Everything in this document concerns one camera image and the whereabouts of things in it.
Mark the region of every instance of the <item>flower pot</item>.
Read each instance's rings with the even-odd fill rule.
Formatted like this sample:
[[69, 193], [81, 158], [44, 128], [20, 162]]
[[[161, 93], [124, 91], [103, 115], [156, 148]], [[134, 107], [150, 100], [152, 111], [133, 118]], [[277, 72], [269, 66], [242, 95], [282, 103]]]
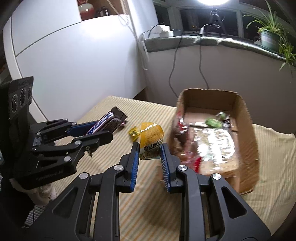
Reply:
[[260, 32], [261, 35], [261, 45], [263, 47], [269, 48], [275, 52], [279, 52], [279, 40], [280, 36], [270, 32], [268, 30], [263, 30]]

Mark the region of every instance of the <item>white cloth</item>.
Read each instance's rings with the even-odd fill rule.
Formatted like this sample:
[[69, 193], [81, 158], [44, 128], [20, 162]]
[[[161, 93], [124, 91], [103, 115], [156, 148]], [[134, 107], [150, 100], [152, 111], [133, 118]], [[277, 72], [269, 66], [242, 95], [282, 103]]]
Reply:
[[26, 193], [35, 205], [46, 206], [50, 200], [54, 200], [57, 197], [55, 188], [51, 183], [31, 190], [26, 190], [22, 188], [15, 179], [12, 178], [9, 181], [17, 191]]

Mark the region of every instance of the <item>striped tablecloth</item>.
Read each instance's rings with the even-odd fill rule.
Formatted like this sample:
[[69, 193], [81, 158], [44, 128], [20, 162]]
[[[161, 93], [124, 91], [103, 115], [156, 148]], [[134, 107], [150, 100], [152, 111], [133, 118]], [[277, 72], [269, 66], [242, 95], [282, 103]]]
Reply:
[[[109, 96], [78, 123], [98, 120], [114, 106], [128, 115], [128, 124], [114, 133], [110, 144], [99, 147], [92, 158], [85, 155], [75, 175], [55, 182], [57, 194], [81, 172], [94, 175], [119, 163], [121, 156], [131, 150], [127, 131], [133, 126], [139, 127], [145, 121], [155, 122], [163, 128], [166, 140], [175, 107]], [[294, 135], [258, 125], [253, 127], [260, 152], [260, 180], [254, 191], [244, 198], [274, 233], [296, 201], [296, 141]], [[69, 141], [70, 137], [64, 138], [59, 145]], [[175, 241], [179, 238], [180, 195], [166, 192], [159, 182], [158, 165], [159, 160], [140, 161], [135, 191], [120, 194], [121, 241]]]

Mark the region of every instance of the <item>yellow snack package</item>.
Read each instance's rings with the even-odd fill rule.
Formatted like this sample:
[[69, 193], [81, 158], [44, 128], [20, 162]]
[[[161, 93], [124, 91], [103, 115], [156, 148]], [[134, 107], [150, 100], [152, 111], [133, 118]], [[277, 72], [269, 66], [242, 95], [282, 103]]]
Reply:
[[138, 132], [136, 126], [134, 126], [132, 129], [130, 129], [130, 130], [128, 131], [128, 134], [130, 135], [131, 140], [132, 140], [133, 142], [135, 142], [135, 141], [138, 139], [138, 137], [140, 136], [140, 132]]
[[163, 136], [163, 129], [160, 125], [153, 122], [141, 124], [140, 160], [158, 158]]

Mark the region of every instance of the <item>window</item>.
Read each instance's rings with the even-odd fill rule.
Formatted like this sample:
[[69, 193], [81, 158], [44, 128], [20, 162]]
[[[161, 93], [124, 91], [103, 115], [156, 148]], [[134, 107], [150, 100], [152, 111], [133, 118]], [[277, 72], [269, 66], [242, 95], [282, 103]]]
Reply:
[[[241, 3], [247, 3], [247, 4], [253, 5], [255, 7], [264, 9], [264, 10], [266, 10], [266, 11], [269, 12], [265, 0], [239, 0], [239, 2], [241, 2]], [[273, 12], [275, 11], [276, 12], [276, 15], [278, 17], [280, 17], [282, 20], [284, 20], [287, 23], [289, 23], [289, 20], [287, 19], [287, 17], [283, 13], [283, 11], [280, 9], [280, 7], [273, 0], [269, 0], [268, 3], [270, 5], [272, 11]]]
[[[182, 9], [180, 10], [184, 31], [199, 31], [202, 26], [210, 23], [212, 8]], [[227, 34], [238, 36], [236, 12], [219, 10]], [[208, 32], [219, 33], [219, 29], [209, 27]]]
[[296, 38], [288, 33], [288, 40], [291, 42], [291, 45], [294, 46], [294, 53], [296, 53]]
[[170, 19], [168, 17], [168, 10], [165, 7], [154, 5], [158, 23], [170, 26]]
[[262, 27], [259, 23], [252, 23], [248, 29], [247, 25], [253, 21], [253, 17], [250, 16], [245, 16], [242, 18], [243, 24], [244, 24], [244, 38], [245, 39], [250, 39], [253, 41], [256, 41], [259, 39], [259, 34], [258, 34], [258, 27]]

